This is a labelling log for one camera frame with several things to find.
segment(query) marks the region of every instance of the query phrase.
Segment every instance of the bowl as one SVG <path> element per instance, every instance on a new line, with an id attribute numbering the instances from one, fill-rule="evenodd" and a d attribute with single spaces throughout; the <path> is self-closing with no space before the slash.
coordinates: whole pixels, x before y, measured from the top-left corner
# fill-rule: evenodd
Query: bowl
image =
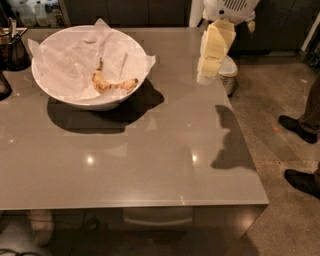
<path id="1" fill-rule="evenodd" d="M 49 36 L 46 40 L 44 40 L 41 44 L 40 47 L 48 47 L 50 50 L 57 50 L 61 49 L 61 47 L 68 47 L 73 45 L 76 42 L 79 42 L 81 38 L 84 36 L 88 35 L 93 29 L 93 26 L 76 26 L 76 27 L 70 27 L 67 29 L 63 29 L 61 31 L 56 32 L 55 34 Z M 113 35 L 116 35 L 116 38 L 119 40 L 124 40 L 123 42 L 126 42 L 125 45 L 122 47 L 127 48 L 125 49 L 126 52 L 132 52 L 134 51 L 134 54 L 140 55 L 140 56 L 147 56 L 143 48 L 130 36 L 118 31 L 111 29 L 112 33 L 115 33 Z M 31 70 L 33 77 L 39 87 L 47 93 L 49 96 L 51 96 L 54 99 L 57 99 L 58 101 L 70 104 L 72 106 L 75 106 L 77 108 L 81 109 L 86 109 L 86 110 L 95 110 L 95 111 L 105 111 L 109 109 L 113 109 L 121 102 L 125 101 L 128 99 L 132 94 L 135 93 L 139 89 L 139 87 L 142 85 L 145 77 L 147 76 L 148 72 L 146 72 L 146 69 L 144 66 L 141 67 L 141 72 L 144 74 L 143 79 L 138 79 L 138 84 L 137 86 L 128 94 L 121 95 L 119 97 L 97 97 L 94 100 L 91 99 L 86 99 L 86 100 L 74 100 L 70 99 L 68 97 L 62 97 L 61 93 L 59 90 L 52 90 L 52 87 L 57 85 L 57 88 L 61 88 L 63 86 L 70 86 L 69 84 L 59 84 L 59 79 L 57 81 L 54 81 L 52 84 L 52 81 L 50 82 L 51 84 L 48 84 L 48 80 L 50 79 L 45 79 L 46 73 L 41 72 L 39 69 L 39 61 L 37 63 L 37 59 L 33 58 L 32 59 L 32 65 L 31 65 Z M 57 70 L 56 69 L 50 69 L 51 73 L 55 75 L 57 78 L 61 75 L 66 75 L 63 74 L 62 70 Z"/>

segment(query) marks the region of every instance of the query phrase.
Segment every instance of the white bowl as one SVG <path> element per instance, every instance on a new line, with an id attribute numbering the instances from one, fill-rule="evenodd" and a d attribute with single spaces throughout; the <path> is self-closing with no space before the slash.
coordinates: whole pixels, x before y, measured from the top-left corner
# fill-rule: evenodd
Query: white bowl
<path id="1" fill-rule="evenodd" d="M 92 31 L 93 26 L 76 26 L 76 27 L 71 27 L 71 28 L 67 28 L 67 29 L 63 29 L 53 35 L 51 35 L 50 37 L 48 37 L 46 40 L 44 40 L 41 43 L 41 46 L 48 46 L 48 47 L 52 47 L 53 49 L 56 49 L 58 46 L 61 47 L 61 45 L 63 45 L 64 47 L 70 46 L 73 43 L 77 42 L 80 38 L 83 38 L 83 36 L 85 36 L 88 32 Z M 123 39 L 123 40 L 127 40 L 128 45 L 131 45 L 134 43 L 135 47 L 134 47 L 134 51 L 135 53 L 138 53 L 139 55 L 142 56 L 146 56 L 145 51 L 143 50 L 143 48 L 134 40 L 132 39 L 130 36 L 118 31 L 118 30 L 114 30 L 112 29 L 113 33 L 118 33 L 118 37 Z M 100 100 L 97 100 L 95 103 L 88 103 L 86 101 L 83 102 L 79 102 L 78 101 L 73 101 L 73 100 L 66 100 L 63 97 L 60 97 L 59 95 L 57 95 L 55 92 L 50 91 L 47 89 L 46 84 L 44 83 L 45 79 L 40 79 L 41 75 L 43 76 L 43 74 L 41 74 L 41 72 L 39 72 L 38 68 L 37 68 L 37 64 L 35 59 L 32 59 L 32 74 L 34 76 L 35 81 L 37 82 L 37 84 L 39 85 L 39 87 L 45 92 L 47 93 L 49 96 L 51 96 L 52 98 L 55 98 L 59 101 L 62 101 L 64 103 L 70 104 L 72 106 L 75 106 L 77 108 L 81 108 L 81 109 L 86 109 L 86 110 L 95 110 L 95 111 L 105 111 L 105 110 L 109 110 L 112 108 L 117 107 L 121 102 L 125 101 L 126 99 L 128 99 L 133 93 L 135 93 L 136 90 L 139 89 L 139 87 L 141 86 L 141 84 L 143 83 L 142 79 L 140 79 L 138 81 L 137 86 L 127 95 L 122 96 L 121 98 L 118 99 L 114 99 L 114 100 L 107 100 L 107 102 L 105 101 L 106 99 L 101 98 Z"/>

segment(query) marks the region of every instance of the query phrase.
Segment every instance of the fried food piece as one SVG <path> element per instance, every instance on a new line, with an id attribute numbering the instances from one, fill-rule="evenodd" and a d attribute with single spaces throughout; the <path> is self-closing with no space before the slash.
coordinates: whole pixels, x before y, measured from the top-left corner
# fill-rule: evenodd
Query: fried food piece
<path id="1" fill-rule="evenodd" d="M 127 94 L 129 94 L 138 84 L 138 79 L 134 78 L 134 79 L 129 79 L 126 80 L 120 84 L 110 84 L 108 83 L 103 75 L 102 75 L 102 66 L 103 66 L 103 61 L 102 58 L 100 58 L 99 61 L 99 66 L 97 67 L 97 69 L 93 72 L 92 75 L 92 82 L 93 82 L 93 87 L 101 94 L 105 93 L 107 90 L 111 89 L 111 88 L 120 88 L 120 89 L 124 89 L 127 91 Z"/>

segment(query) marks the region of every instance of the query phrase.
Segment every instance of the brown floor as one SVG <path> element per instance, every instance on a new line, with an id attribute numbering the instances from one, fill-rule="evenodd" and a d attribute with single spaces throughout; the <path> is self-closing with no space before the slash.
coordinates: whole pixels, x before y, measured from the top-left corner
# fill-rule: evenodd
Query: brown floor
<path id="1" fill-rule="evenodd" d="M 270 205 L 227 256 L 320 255 L 320 200 L 296 191 L 283 178 L 287 168 L 313 172 L 320 160 L 320 142 L 310 145 L 277 122 L 281 114 L 296 118 L 301 115 L 316 74 L 294 57 L 243 57 L 238 60 L 238 67 L 239 87 L 231 103 Z M 79 231 L 56 233 L 54 242 L 40 249 L 32 244 L 25 216 L 4 219 L 10 224 L 2 221 L 0 230 L 6 228 L 11 234 L 20 234 L 20 238 L 13 240 L 7 235 L 10 232 L 4 232 L 0 248 L 29 250 L 41 256 L 95 256 L 107 255 L 103 252 L 106 246 L 116 246 L 127 239 L 131 244 L 115 250 L 113 255 L 170 255 L 166 246 L 152 246 L 148 238 L 137 246 L 130 234 L 110 243 L 110 237 L 97 238 L 95 233 L 83 235 Z"/>

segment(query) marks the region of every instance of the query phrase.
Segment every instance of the shiny table surface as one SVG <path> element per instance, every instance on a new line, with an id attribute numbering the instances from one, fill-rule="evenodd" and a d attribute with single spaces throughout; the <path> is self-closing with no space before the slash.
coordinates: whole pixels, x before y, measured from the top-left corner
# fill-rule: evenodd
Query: shiny table surface
<path id="1" fill-rule="evenodd" d="M 223 86 L 196 82 L 200 31 L 121 31 L 157 63 L 113 110 L 48 97 L 30 68 L 4 72 L 0 209 L 268 204 Z"/>

